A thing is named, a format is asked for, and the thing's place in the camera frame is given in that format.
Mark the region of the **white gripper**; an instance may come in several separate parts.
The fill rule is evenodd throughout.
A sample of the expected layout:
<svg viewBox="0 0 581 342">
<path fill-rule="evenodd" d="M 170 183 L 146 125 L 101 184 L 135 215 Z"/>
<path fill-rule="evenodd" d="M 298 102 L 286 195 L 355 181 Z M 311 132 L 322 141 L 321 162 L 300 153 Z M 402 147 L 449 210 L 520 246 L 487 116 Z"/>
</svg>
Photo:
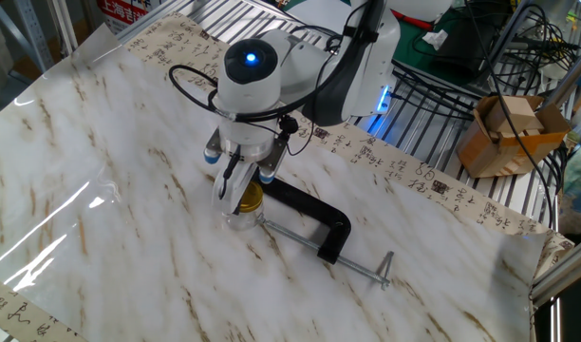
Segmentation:
<svg viewBox="0 0 581 342">
<path fill-rule="evenodd" d="M 239 162 L 231 176 L 225 179 L 225 170 L 221 169 L 214 182 L 212 195 L 214 208 L 229 216 L 239 216 L 241 199 L 256 170 L 255 162 Z"/>
</svg>

